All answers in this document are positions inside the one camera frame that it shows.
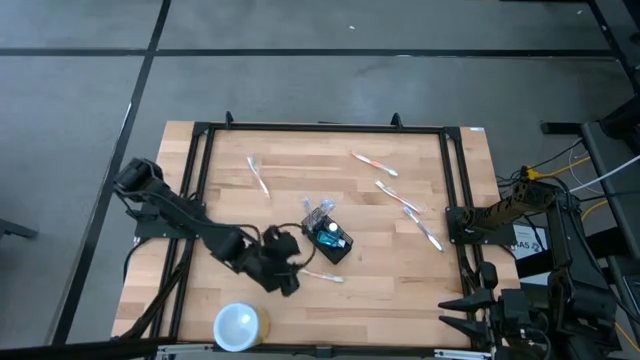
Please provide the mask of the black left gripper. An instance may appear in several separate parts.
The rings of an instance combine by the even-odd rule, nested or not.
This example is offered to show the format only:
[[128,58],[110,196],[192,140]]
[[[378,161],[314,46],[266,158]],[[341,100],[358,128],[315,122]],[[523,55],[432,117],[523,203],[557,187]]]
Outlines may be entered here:
[[297,263],[288,260],[301,254],[296,238],[288,231],[278,226],[269,226],[262,235],[263,245],[261,253],[267,258],[273,272],[279,276],[280,291],[283,296],[295,293],[300,282],[296,272],[300,268]]

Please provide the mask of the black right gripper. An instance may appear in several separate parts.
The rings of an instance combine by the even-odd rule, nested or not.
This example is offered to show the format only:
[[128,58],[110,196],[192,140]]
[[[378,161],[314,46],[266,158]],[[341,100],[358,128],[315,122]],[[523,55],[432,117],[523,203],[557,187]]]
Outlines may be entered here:
[[[438,307],[447,310],[479,310],[490,307],[494,302],[493,291],[481,288],[463,298],[440,302]],[[483,321],[450,316],[440,316],[439,320],[467,336],[473,346],[492,344],[489,328]],[[526,329],[531,325],[530,304],[525,292],[521,289],[503,289],[492,308],[495,348],[523,346],[527,340]]]

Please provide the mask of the orange toothbrush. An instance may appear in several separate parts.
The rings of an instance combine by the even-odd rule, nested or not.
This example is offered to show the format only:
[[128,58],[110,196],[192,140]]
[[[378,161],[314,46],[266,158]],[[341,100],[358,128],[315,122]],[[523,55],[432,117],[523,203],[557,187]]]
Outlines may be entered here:
[[409,202],[408,200],[406,200],[405,198],[401,197],[400,195],[398,195],[391,187],[385,185],[382,181],[377,180],[375,182],[375,185],[382,191],[384,192],[386,195],[392,197],[393,199],[399,201],[401,204],[403,204],[404,206],[408,207],[409,209],[411,209],[412,211],[421,214],[422,213],[422,209],[419,208],[418,206],[416,206],[415,204]]
[[248,163],[250,171],[253,173],[253,175],[254,175],[258,185],[260,186],[260,189],[262,190],[263,194],[265,195],[265,197],[267,199],[270,199],[271,195],[270,195],[269,189],[268,189],[266,183],[264,182],[264,180],[262,179],[262,176],[260,174],[259,168],[257,166],[257,163],[256,163],[254,157],[253,156],[248,156],[247,157],[247,163]]
[[351,152],[351,155],[354,158],[356,158],[356,159],[358,159],[358,160],[360,160],[360,161],[362,161],[362,162],[364,162],[364,163],[366,163],[368,165],[371,165],[371,166],[373,166],[373,167],[375,167],[377,169],[380,169],[380,170],[386,172],[388,175],[390,175],[392,177],[398,177],[399,176],[397,171],[385,166],[384,164],[382,164],[382,163],[380,163],[378,161],[369,159],[369,158],[365,157],[364,155],[358,154],[358,153],[353,152],[353,151]]
[[322,279],[322,280],[326,280],[326,281],[331,281],[331,282],[334,282],[334,283],[344,283],[344,281],[345,281],[344,278],[336,276],[336,275],[312,272],[312,271],[309,271],[307,269],[301,269],[299,272],[304,274],[304,275],[313,277],[313,278]]

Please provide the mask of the yellow tub with white lid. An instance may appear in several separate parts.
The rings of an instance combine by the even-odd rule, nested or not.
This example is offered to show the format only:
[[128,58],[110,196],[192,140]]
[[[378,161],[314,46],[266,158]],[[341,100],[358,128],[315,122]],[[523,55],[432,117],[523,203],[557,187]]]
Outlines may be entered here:
[[213,337],[228,352],[242,352],[261,344],[269,334],[270,318],[265,310],[247,303],[232,303],[217,314]]

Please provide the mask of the white paper sign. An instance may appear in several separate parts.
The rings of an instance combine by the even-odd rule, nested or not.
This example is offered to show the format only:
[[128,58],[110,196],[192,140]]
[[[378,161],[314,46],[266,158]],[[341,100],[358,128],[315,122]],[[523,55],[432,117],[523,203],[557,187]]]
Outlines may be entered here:
[[530,226],[519,224],[514,224],[513,228],[516,238],[513,254],[517,259],[525,258],[548,249],[545,228],[537,227],[536,231],[533,231]]

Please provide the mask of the black floor stand bar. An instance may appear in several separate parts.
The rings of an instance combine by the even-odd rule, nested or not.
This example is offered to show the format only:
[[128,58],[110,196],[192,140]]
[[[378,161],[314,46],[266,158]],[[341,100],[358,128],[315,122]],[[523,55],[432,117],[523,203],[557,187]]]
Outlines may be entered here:
[[575,135],[581,134],[580,123],[542,122],[540,129],[545,135]]

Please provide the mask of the dark grey side desk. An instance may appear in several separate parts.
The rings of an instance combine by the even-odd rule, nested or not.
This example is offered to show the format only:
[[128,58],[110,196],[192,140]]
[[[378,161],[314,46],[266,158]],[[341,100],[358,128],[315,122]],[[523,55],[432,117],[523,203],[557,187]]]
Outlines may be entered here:
[[640,94],[581,131],[616,221],[589,238],[613,241],[605,252],[608,271],[640,344]]

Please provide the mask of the black beam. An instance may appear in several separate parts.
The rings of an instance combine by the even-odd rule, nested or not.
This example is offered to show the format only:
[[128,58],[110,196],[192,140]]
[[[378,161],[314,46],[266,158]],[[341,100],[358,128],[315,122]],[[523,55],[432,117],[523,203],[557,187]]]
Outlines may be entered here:
[[0,360],[130,360],[175,345],[174,338],[115,339],[103,342],[48,345],[0,350]]

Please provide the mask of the black chair leg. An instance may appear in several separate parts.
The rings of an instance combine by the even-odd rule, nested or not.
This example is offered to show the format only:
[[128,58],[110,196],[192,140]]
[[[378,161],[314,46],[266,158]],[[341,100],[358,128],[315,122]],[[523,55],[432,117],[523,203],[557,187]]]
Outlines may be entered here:
[[0,219],[0,239],[2,239],[5,235],[14,235],[25,239],[33,239],[37,236],[37,234],[38,232],[36,230],[4,219]]

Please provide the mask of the silver metal bracket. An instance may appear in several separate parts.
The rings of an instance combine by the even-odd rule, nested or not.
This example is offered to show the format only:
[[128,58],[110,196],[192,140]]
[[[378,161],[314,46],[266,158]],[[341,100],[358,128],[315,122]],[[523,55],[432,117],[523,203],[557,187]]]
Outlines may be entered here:
[[492,355],[487,352],[453,349],[435,349],[434,357],[447,360],[492,360]]
[[161,355],[178,355],[184,353],[195,352],[211,352],[215,349],[214,344],[195,343],[195,344],[171,344],[159,346],[157,352]]

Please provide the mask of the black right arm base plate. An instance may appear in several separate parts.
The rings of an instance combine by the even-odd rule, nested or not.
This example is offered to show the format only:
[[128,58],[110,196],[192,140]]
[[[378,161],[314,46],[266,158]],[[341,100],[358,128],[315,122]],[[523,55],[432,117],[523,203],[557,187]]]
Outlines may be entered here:
[[445,209],[445,216],[450,242],[456,245],[516,244],[513,225],[507,222],[506,212],[496,206],[451,206]]

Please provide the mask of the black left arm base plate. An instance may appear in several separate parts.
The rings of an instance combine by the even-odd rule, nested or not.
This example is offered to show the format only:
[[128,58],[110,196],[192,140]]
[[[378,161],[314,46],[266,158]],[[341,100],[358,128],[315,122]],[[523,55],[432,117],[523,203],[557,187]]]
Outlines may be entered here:
[[191,215],[199,220],[205,218],[206,205],[198,200],[187,201],[185,204],[174,204],[173,202],[160,201],[156,204],[144,203],[140,210],[127,210],[126,214],[133,218],[137,225],[134,232],[140,238],[190,238],[195,233],[176,225],[165,218],[165,210],[170,215],[181,215],[182,212]]

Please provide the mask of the black metal table frame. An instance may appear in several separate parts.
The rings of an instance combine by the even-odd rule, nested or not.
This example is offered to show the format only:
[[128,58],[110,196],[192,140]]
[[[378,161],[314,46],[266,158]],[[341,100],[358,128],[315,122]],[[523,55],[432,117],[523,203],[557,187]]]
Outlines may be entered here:
[[[337,265],[299,238],[307,270],[344,278],[334,283],[302,274],[291,296],[267,292],[245,275],[215,260],[197,243],[187,279],[178,336],[209,341],[218,312],[243,302],[266,311],[269,345],[385,347],[469,347],[470,340],[439,320],[440,302],[460,298],[462,281],[449,240],[445,209],[463,199],[459,165],[468,166],[472,198],[488,206],[499,198],[484,132],[465,128],[459,140],[431,127],[417,132],[380,133],[372,127],[349,131],[343,124],[234,122],[193,140],[189,122],[169,122],[156,163],[178,189],[188,158],[192,188],[202,189],[207,214],[222,223],[259,230],[299,222],[302,199],[313,205],[335,201],[333,219],[352,237],[353,247]],[[392,177],[351,155],[364,155],[398,172]],[[250,171],[253,156],[271,198]],[[414,212],[437,237],[439,252],[399,201],[377,180],[422,209]]]

